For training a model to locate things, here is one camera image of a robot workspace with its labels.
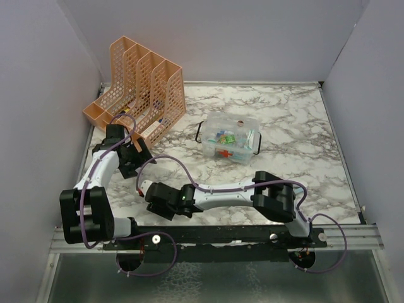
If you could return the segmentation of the clear plastic medicine box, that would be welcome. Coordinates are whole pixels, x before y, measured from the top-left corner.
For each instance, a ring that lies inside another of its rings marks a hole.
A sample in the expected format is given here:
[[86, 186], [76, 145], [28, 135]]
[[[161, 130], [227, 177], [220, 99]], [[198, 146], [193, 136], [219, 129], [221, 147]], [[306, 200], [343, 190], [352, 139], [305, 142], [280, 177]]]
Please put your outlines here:
[[257, 119], [224, 112], [210, 112], [198, 124], [195, 141], [203, 155], [248, 164], [261, 151], [262, 135]]

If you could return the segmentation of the clear teal blister packs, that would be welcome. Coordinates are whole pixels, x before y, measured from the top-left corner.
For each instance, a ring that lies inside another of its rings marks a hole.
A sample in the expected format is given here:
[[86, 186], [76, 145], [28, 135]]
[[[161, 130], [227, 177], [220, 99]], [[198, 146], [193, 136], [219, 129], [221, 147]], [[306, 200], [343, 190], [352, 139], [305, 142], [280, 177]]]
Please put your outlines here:
[[246, 139], [240, 139], [239, 141], [235, 142], [233, 145], [234, 148], [237, 148], [233, 152], [233, 157], [238, 160], [245, 160], [248, 156], [252, 153], [252, 147], [250, 142]]

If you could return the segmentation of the green small medicine box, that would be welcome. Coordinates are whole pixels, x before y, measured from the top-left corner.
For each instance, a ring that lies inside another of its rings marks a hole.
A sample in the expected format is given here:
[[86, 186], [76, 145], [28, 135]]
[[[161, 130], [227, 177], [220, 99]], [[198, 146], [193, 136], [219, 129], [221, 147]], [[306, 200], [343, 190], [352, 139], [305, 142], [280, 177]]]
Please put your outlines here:
[[221, 142], [221, 144], [231, 144], [231, 143], [235, 143], [235, 136], [230, 134], [230, 135], [223, 135], [220, 137], [219, 142]]

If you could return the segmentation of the clear teal sachet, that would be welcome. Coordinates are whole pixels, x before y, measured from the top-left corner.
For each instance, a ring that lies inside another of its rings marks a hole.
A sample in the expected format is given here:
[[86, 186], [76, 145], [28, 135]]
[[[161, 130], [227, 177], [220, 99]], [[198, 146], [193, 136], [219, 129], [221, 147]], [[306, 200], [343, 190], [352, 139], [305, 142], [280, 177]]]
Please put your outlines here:
[[251, 129], [246, 138], [245, 148], [252, 150], [254, 146], [254, 137], [255, 137], [255, 130]]

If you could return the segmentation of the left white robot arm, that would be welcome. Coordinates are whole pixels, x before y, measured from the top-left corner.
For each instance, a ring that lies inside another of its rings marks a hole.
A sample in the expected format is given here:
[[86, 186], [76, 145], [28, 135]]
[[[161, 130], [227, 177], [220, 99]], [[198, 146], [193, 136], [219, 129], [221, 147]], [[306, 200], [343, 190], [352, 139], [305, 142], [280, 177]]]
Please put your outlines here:
[[124, 179], [138, 175], [137, 170], [152, 155], [142, 138], [128, 138], [120, 124], [106, 127], [105, 139], [92, 150], [92, 162], [83, 178], [59, 196], [64, 239], [68, 244], [104, 242], [117, 239], [126, 249], [139, 243], [133, 218], [113, 216], [107, 197], [112, 175], [118, 170]]

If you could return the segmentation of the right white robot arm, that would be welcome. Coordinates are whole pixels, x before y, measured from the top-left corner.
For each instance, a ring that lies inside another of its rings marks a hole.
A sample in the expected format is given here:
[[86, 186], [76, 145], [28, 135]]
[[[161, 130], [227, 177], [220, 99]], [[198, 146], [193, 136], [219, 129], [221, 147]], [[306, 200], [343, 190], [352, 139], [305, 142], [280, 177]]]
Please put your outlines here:
[[304, 247], [312, 241], [313, 234], [311, 224], [300, 211], [302, 202], [295, 201], [294, 187], [300, 187], [306, 198], [307, 189], [301, 183], [257, 171], [253, 178], [238, 183], [212, 186], [191, 182], [180, 189], [145, 180], [138, 192], [148, 203], [148, 211], [168, 220], [175, 215], [191, 218], [194, 213], [214, 208], [252, 207], [267, 220], [284, 223], [291, 242]]

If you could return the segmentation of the peach plastic file organizer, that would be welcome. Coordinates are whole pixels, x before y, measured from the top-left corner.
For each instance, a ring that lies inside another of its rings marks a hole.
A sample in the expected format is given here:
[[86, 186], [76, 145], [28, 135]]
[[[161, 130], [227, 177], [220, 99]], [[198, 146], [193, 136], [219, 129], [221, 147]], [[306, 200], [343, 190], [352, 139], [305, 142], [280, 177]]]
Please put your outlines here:
[[83, 113], [95, 127], [134, 130], [155, 146], [186, 112], [182, 68], [122, 36], [110, 45], [111, 86]]

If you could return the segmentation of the light blue clip item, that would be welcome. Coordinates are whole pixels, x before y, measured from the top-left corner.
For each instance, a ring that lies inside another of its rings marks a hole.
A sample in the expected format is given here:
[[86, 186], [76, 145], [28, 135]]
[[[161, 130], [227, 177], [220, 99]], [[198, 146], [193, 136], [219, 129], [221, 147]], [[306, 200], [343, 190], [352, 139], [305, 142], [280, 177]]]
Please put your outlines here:
[[301, 187], [299, 187], [299, 186], [296, 186], [296, 187], [294, 187], [294, 193], [295, 193], [296, 195], [301, 194], [301, 193], [304, 193], [304, 189], [301, 188]]

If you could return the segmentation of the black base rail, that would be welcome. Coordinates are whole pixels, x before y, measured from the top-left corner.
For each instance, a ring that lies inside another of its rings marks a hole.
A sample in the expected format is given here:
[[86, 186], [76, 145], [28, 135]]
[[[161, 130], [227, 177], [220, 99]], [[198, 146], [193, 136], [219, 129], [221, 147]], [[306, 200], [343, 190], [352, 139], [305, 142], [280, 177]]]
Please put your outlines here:
[[307, 238], [292, 237], [284, 225], [139, 226], [137, 231], [142, 238], [116, 240], [104, 251], [146, 263], [286, 262], [293, 249], [327, 246], [319, 227]]

